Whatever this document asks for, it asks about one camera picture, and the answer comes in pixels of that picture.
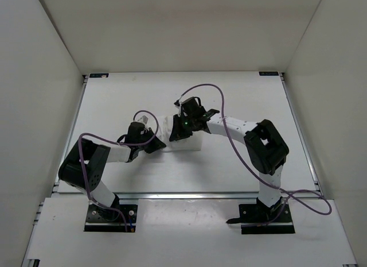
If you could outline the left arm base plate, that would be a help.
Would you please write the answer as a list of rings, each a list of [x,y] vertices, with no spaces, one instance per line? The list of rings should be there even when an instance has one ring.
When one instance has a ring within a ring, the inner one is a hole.
[[[120,204],[121,215],[116,211],[105,210],[95,204],[88,206],[85,217],[85,232],[134,233],[138,213],[137,204]]]

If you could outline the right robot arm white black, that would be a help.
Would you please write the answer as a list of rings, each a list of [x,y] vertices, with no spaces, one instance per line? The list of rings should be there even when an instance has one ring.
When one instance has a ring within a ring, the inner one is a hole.
[[[223,110],[205,110],[196,96],[177,100],[174,105],[178,114],[173,116],[169,141],[182,141],[204,131],[244,144],[260,181],[257,215],[267,222],[276,217],[281,204],[280,177],[289,148],[274,124],[267,119],[246,122],[224,115]]]

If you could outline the white pleated skirt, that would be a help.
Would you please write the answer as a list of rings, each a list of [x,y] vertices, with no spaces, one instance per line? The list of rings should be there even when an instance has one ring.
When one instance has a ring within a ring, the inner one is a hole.
[[[173,132],[173,117],[172,116],[159,116],[159,131],[158,138],[166,145],[162,149],[163,152],[174,152],[174,151],[199,151],[202,147],[202,133],[194,132],[192,136],[186,139],[178,141],[170,141],[169,137]]]

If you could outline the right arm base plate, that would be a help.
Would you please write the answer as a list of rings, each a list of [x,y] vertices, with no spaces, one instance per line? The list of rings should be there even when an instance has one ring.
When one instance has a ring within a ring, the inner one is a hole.
[[[267,215],[257,204],[239,204],[239,217],[230,218],[228,225],[241,227],[242,234],[295,234],[290,207],[285,205]]]

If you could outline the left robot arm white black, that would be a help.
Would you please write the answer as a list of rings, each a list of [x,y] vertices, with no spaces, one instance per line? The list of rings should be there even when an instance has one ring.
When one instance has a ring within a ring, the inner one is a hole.
[[[100,207],[100,213],[113,220],[120,213],[119,198],[102,182],[108,163],[132,162],[139,152],[154,153],[166,147],[152,128],[143,122],[131,122],[127,134],[111,146],[96,144],[83,135],[73,146],[58,170],[60,180],[77,188]]]

